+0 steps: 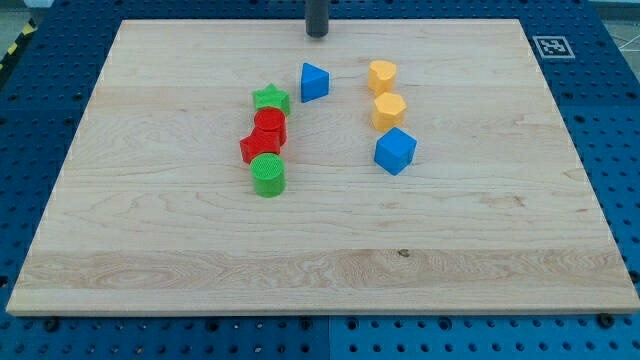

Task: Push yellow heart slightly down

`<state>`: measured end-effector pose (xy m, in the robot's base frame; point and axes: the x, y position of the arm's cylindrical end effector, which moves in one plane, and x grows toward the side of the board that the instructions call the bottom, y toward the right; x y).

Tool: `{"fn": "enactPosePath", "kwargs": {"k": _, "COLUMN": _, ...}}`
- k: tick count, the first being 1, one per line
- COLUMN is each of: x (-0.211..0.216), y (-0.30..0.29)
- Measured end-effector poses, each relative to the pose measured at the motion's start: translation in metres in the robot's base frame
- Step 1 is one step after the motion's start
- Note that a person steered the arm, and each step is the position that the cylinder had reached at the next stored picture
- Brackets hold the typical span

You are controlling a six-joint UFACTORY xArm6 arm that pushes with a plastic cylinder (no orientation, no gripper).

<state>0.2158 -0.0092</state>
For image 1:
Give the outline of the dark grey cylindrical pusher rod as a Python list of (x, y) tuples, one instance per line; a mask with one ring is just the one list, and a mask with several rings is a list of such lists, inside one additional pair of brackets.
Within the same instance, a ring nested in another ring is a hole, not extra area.
[(329, 0), (305, 0), (305, 30), (313, 38), (329, 31)]

